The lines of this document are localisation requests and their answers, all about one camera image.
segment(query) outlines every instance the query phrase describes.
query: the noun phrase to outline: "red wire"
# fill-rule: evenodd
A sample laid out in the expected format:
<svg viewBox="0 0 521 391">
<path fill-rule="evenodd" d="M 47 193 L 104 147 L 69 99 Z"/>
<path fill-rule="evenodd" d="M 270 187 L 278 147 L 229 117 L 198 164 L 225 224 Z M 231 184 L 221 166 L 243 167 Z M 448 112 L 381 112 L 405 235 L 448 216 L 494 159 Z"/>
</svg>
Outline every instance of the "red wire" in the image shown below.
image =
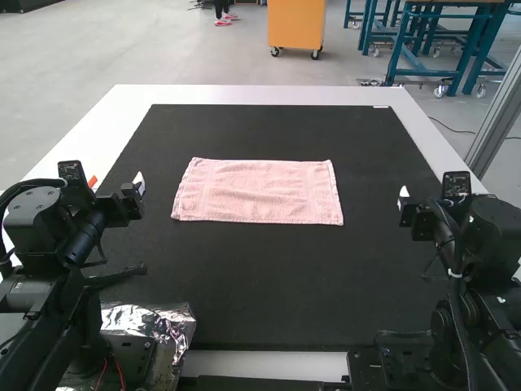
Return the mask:
<svg viewBox="0 0 521 391">
<path fill-rule="evenodd" d="M 125 379 L 123 377 L 123 371 L 121 370 L 120 364 L 116 360 L 116 356 L 113 354 L 112 357 L 114 358 L 114 362 L 116 363 L 117 371 L 120 373 L 121 389 L 123 391 L 126 391 L 125 390 Z"/>
<path fill-rule="evenodd" d="M 106 370 L 107 370 L 107 359 L 105 358 L 105 366 L 103 367 L 101 375 L 99 376 L 98 383 L 96 384 L 96 388 L 94 389 L 94 391 L 98 391 L 99 383 L 101 383 L 101 379 L 103 378 L 103 375 L 105 375 Z"/>
</svg>

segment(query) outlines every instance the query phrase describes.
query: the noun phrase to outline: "white table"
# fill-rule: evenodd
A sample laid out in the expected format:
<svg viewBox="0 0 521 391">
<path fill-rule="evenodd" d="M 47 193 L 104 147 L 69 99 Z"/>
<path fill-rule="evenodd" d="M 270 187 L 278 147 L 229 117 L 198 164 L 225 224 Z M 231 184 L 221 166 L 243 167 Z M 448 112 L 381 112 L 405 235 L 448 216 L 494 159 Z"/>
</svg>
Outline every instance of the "white table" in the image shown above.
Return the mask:
<svg viewBox="0 0 521 391">
<path fill-rule="evenodd" d="M 422 109 L 400 87 L 115 86 L 24 179 L 56 178 L 58 161 L 80 160 L 87 178 L 96 175 L 98 187 L 155 103 L 391 107 L 438 179 L 445 171 L 468 170 Z M 345 131 L 349 131 L 348 119 Z M 472 189 L 476 193 L 487 192 L 474 175 Z M 2 235 L 7 249 L 12 248 L 3 230 Z M 347 374 L 345 355 L 190 351 L 183 375 L 339 381 Z"/>
</svg>

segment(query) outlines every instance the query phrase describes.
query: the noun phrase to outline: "black mat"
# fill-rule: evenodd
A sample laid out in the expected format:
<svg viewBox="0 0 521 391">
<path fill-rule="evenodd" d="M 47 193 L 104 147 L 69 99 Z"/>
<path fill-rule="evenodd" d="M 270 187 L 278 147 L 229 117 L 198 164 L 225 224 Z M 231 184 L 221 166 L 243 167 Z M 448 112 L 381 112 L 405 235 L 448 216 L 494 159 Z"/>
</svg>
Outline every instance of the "black mat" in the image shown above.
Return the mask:
<svg viewBox="0 0 521 391">
<path fill-rule="evenodd" d="M 331 159 L 345 225 L 174 221 L 194 156 Z M 189 301 L 195 349 L 339 350 L 379 329 L 428 328 L 442 287 L 419 274 L 434 248 L 398 228 L 396 198 L 404 183 L 421 196 L 440 184 L 390 108 L 156 105 L 99 194 L 138 170 L 147 215 L 103 245 L 106 271 L 144 261 L 149 274 L 102 299 Z"/>
</svg>

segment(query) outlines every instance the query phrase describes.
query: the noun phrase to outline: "pink shoe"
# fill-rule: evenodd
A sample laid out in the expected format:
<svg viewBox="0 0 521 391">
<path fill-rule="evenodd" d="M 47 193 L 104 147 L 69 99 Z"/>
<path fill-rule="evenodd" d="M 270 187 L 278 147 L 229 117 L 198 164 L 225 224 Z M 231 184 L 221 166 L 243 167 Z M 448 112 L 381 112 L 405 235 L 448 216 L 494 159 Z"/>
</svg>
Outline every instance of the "pink shoe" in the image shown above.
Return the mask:
<svg viewBox="0 0 521 391">
<path fill-rule="evenodd" d="M 215 25 L 217 27 L 231 26 L 231 20 L 215 19 Z"/>
<path fill-rule="evenodd" d="M 224 20 L 238 20 L 239 16 L 234 14 L 233 12 L 229 12 L 227 14 L 222 14 L 222 19 Z"/>
</svg>

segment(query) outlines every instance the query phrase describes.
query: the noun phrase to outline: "person's legs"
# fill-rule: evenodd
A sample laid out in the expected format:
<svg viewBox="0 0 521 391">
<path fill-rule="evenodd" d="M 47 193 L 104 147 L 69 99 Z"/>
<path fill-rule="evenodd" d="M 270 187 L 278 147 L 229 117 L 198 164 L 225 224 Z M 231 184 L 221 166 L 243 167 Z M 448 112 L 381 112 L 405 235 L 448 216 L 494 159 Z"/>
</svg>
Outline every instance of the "person's legs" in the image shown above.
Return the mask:
<svg viewBox="0 0 521 391">
<path fill-rule="evenodd" d="M 228 10 L 228 0 L 215 0 L 215 25 L 217 27 L 220 26 L 229 26 L 231 25 L 231 18 L 228 14 L 222 14 L 222 9 Z"/>
<path fill-rule="evenodd" d="M 224 19 L 226 20 L 237 20 L 239 17 L 237 16 L 237 14 L 234 14 L 233 12 L 230 12 L 230 7 L 229 7 L 229 0 L 221 0 L 222 1 L 222 7 L 224 9 Z"/>
<path fill-rule="evenodd" d="M 215 17 L 217 19 L 222 17 L 222 3 L 223 0 L 215 0 Z"/>
</svg>

